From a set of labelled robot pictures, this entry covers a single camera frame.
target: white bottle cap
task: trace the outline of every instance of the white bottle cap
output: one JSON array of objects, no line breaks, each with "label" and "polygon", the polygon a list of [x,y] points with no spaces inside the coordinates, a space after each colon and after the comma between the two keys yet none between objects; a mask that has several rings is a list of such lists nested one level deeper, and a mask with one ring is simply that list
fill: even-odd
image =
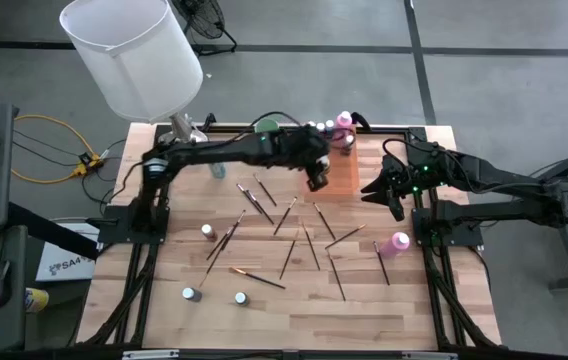
[{"label": "white bottle cap", "polygon": [[246,302],[246,294],[244,293],[235,294],[235,302],[238,304],[244,304]]},{"label": "white bottle cap", "polygon": [[182,290],[182,296],[184,299],[192,299],[195,296],[195,291],[191,288],[185,288]]},{"label": "white bottle cap", "polygon": [[401,233],[397,241],[399,241],[401,244],[408,244],[410,242],[410,239],[408,238],[408,235]]}]

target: lamp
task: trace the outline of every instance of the lamp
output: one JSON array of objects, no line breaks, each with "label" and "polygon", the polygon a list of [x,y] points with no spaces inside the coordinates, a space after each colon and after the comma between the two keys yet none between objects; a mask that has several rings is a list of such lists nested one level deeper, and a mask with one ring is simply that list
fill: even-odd
[{"label": "lamp", "polygon": [[60,24],[111,109],[129,121],[171,119],[190,137],[182,110],[202,85],[202,68],[166,0],[75,0]]}]

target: wooden tabletop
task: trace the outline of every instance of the wooden tabletop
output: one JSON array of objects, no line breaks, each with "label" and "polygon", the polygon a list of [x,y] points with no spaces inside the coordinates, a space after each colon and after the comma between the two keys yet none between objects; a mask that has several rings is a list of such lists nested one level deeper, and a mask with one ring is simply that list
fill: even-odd
[{"label": "wooden tabletop", "polygon": [[[426,127],[429,141],[454,150],[452,129]],[[116,190],[124,175],[151,148],[155,127],[132,124],[120,168]],[[213,136],[212,140],[228,136]],[[357,163],[360,188],[377,177],[383,151],[381,143],[389,135],[358,135]],[[402,144],[390,143],[389,150],[402,161]],[[412,197],[403,201],[406,219],[397,222],[388,208],[364,203],[361,195],[313,197],[336,236],[361,224],[367,226],[330,249],[346,301],[324,247],[332,238],[318,217],[308,192],[303,188],[303,172],[281,168],[269,170],[240,163],[226,164],[227,174],[214,179],[206,165],[185,168],[171,183],[171,219],[166,242],[160,248],[155,281],[149,304],[144,347],[218,349],[322,349],[322,350],[429,350],[436,349],[435,332],[426,285],[421,250],[411,248],[394,259],[384,260],[391,282],[387,286],[372,241],[384,242],[403,231],[413,240],[409,211]],[[253,174],[275,198],[275,207],[261,190]],[[126,190],[113,203],[126,205],[137,194],[141,174],[136,169]],[[275,229],[236,188],[250,189],[261,205],[279,222],[294,196],[298,201],[284,225]],[[440,187],[439,197],[468,203],[466,193]],[[201,234],[203,224],[217,233],[226,232],[242,210],[247,213],[213,271],[199,288],[199,303],[182,298],[185,287],[198,287],[209,265],[206,256],[213,248]],[[309,230],[321,270],[318,271],[302,230]],[[286,273],[278,280],[293,240],[298,240]],[[95,333],[122,296],[131,252],[130,245],[116,245],[97,261],[84,308],[78,341]],[[499,342],[484,268],[466,248],[450,248],[455,283],[461,303],[485,334]],[[268,286],[230,272],[244,269],[286,286]],[[234,303],[237,292],[250,298],[248,307]],[[449,338],[453,339],[450,311],[443,303]],[[129,336],[134,327],[137,303],[129,318]]]}]

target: concrete floor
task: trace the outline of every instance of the concrete floor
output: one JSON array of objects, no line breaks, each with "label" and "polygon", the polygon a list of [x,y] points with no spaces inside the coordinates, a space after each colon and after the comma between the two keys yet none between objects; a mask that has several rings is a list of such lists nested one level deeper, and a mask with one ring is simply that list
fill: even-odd
[{"label": "concrete floor", "polygon": [[[227,28],[247,45],[411,46],[401,0],[219,0]],[[67,38],[57,16],[66,0],[0,0],[0,39]],[[564,0],[414,0],[423,46],[568,49]],[[249,17],[248,11],[255,16]],[[411,54],[239,52],[201,59],[205,77],[187,112],[202,120],[248,122],[268,110],[323,120],[359,111],[376,124],[425,124]],[[461,151],[506,170],[528,173],[568,156],[568,56],[434,56],[424,58],[436,121],[452,125]],[[86,135],[97,152],[123,138],[128,123],[108,108],[74,51],[1,50],[0,102],[22,114],[58,117]],[[73,151],[81,144],[59,127],[38,121],[21,131]],[[52,152],[16,137],[61,161]],[[14,166],[41,178],[66,175],[16,149]],[[107,172],[115,174],[117,164]],[[103,194],[99,180],[89,190]],[[32,197],[38,196],[35,204]],[[96,216],[78,181],[38,186],[14,179],[11,198],[46,216]],[[472,196],[473,202],[497,196]],[[504,344],[519,350],[568,354],[568,291],[548,282],[568,276],[556,231],[526,222],[501,223],[484,232],[485,257]],[[32,346],[68,340],[80,301],[32,322]]]}]

